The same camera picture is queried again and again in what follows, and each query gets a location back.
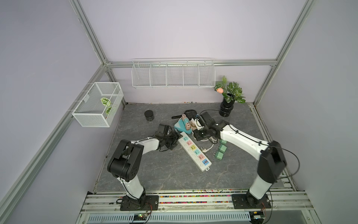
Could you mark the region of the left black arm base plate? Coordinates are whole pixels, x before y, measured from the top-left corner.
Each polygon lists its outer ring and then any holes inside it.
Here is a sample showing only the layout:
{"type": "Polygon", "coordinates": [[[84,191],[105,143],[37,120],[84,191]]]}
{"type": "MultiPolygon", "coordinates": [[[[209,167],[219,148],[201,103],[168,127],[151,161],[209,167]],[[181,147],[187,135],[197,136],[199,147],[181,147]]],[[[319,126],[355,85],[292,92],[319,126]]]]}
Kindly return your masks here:
{"type": "Polygon", "coordinates": [[[121,211],[157,211],[159,205],[158,195],[144,195],[140,199],[124,196],[120,203],[121,211]]]}

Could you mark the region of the long white power strip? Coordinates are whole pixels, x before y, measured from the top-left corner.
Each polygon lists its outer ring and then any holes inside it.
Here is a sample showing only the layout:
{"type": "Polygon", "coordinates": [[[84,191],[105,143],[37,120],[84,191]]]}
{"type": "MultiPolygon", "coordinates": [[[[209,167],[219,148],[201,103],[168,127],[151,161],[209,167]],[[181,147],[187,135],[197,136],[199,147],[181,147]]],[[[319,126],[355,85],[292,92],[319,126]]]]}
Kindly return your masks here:
{"type": "Polygon", "coordinates": [[[182,146],[184,151],[193,160],[195,165],[202,171],[209,171],[212,165],[211,161],[205,156],[205,154],[199,149],[193,140],[185,133],[181,132],[182,136],[179,138],[178,143],[182,146]]]}

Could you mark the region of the teal triangular power socket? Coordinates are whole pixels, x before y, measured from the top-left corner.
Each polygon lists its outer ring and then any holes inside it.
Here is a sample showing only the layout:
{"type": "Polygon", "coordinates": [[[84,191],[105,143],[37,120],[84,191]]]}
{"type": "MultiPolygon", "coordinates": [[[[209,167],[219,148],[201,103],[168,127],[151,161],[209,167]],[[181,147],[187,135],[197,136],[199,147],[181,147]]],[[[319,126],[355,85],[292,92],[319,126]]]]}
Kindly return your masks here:
{"type": "Polygon", "coordinates": [[[189,122],[185,123],[182,118],[180,118],[175,124],[174,128],[178,130],[178,132],[185,132],[186,134],[192,133],[192,128],[189,122]]]}

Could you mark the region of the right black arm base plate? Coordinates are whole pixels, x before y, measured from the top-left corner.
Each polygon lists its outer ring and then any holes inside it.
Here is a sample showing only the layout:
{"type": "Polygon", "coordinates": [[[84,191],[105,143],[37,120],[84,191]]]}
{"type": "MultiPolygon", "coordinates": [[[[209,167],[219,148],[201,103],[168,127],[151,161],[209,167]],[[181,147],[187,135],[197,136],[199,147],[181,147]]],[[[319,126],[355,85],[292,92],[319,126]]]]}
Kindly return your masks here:
{"type": "Polygon", "coordinates": [[[272,205],[267,194],[262,199],[257,199],[250,194],[233,194],[234,209],[271,209],[272,205]]]}

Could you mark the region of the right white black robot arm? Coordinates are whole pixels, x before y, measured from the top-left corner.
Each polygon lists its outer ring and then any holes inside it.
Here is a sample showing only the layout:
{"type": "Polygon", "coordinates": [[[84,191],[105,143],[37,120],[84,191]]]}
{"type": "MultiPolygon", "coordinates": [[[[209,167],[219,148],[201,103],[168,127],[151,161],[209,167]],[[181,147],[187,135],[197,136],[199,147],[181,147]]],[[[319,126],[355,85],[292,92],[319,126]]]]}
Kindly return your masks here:
{"type": "Polygon", "coordinates": [[[276,141],[255,138],[235,128],[228,121],[216,122],[206,110],[196,115],[196,121],[199,123],[199,130],[195,133],[197,140],[214,137],[229,142],[258,161],[256,178],[247,191],[244,202],[250,207],[261,204],[287,166],[281,145],[276,141]]]}

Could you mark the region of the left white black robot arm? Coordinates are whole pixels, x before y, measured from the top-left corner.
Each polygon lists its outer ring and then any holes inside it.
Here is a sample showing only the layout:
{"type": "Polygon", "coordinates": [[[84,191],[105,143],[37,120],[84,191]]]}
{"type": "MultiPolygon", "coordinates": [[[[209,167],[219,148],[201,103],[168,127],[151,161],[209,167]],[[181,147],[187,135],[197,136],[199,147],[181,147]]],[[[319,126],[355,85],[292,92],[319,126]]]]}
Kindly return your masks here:
{"type": "Polygon", "coordinates": [[[107,165],[107,171],[118,179],[127,197],[140,201],[145,189],[138,178],[142,157],[165,147],[172,150],[182,136],[177,128],[159,124],[154,135],[137,141],[121,140],[107,165]]]}

